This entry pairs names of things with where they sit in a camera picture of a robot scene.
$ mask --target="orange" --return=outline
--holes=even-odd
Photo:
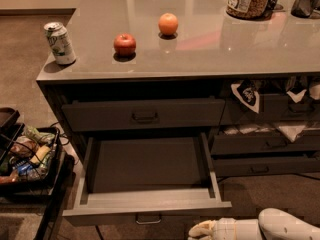
[[[171,36],[175,34],[178,29],[178,19],[172,13],[165,13],[161,15],[158,26],[163,35]]]

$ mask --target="gray countertop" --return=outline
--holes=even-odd
[[[291,15],[294,0],[267,20],[226,14],[227,0],[82,0],[67,25],[77,61],[58,66],[49,56],[38,81],[317,73],[320,19]],[[159,37],[158,19],[179,19],[177,37]],[[136,56],[119,62],[113,40],[131,33]]]

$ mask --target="soda can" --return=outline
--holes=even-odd
[[[59,65],[68,65],[76,60],[67,29],[61,22],[50,22],[44,26],[51,51]]]

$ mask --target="glass jar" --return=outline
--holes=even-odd
[[[268,0],[228,0],[227,13],[242,19],[262,16]]]

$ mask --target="floor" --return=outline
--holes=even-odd
[[[56,118],[41,94],[35,79],[50,53],[43,35],[43,25],[50,21],[66,24],[70,15],[0,16],[0,107],[18,109],[20,122],[35,127],[47,127]],[[75,156],[70,146],[69,154]],[[81,163],[74,166],[74,183],[68,188],[62,209],[70,209]],[[320,173],[308,174],[320,178]],[[319,180],[298,175],[237,177],[219,183],[223,200],[231,201],[233,207],[225,217],[236,219],[257,218],[264,208],[279,208],[320,226]],[[0,240],[31,240],[30,231],[39,220],[36,210],[8,209],[0,213]],[[210,219],[219,219],[212,213]],[[99,225],[74,227],[59,217],[51,239],[186,239],[193,222],[162,222],[157,225],[135,224]]]

